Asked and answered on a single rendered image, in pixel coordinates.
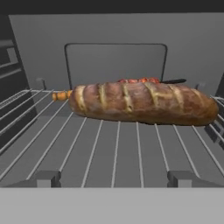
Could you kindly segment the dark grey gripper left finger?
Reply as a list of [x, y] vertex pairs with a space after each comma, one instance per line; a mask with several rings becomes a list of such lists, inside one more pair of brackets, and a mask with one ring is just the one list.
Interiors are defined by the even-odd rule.
[[60, 178], [61, 178], [60, 171], [38, 171], [32, 178], [8, 185], [8, 187], [16, 187], [16, 188], [19, 188], [19, 187], [23, 187], [23, 188], [61, 187]]

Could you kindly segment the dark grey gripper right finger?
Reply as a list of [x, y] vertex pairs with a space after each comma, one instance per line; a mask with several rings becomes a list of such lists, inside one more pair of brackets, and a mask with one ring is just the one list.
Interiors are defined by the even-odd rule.
[[168, 171], [167, 172], [168, 187], [219, 187], [218, 184], [198, 178], [194, 173], [190, 171]]

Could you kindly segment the brown baguette bread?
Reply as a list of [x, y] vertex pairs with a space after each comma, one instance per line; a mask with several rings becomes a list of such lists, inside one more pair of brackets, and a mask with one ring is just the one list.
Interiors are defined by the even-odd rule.
[[217, 102], [197, 89], [151, 82], [79, 85], [69, 106], [98, 120], [180, 126], [207, 126], [219, 114]]

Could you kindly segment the kebab skewer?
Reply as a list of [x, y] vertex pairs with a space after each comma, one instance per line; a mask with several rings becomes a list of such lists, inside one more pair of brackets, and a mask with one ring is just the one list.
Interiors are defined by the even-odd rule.
[[[186, 82], [186, 79], [176, 79], [176, 80], [159, 80], [155, 77], [150, 78], [140, 78], [140, 79], [120, 79], [119, 83], [138, 83], [138, 82], [152, 82], [152, 83], [164, 83], [164, 84], [178, 84]], [[56, 101], [65, 101], [70, 97], [72, 90], [53, 92], [52, 99]]]

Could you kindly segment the grey toaster oven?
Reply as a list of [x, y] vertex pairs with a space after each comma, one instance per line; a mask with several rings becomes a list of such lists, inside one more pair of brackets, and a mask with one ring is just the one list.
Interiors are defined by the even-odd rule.
[[186, 79], [213, 97], [224, 134], [223, 14], [0, 16], [0, 102], [120, 79]]

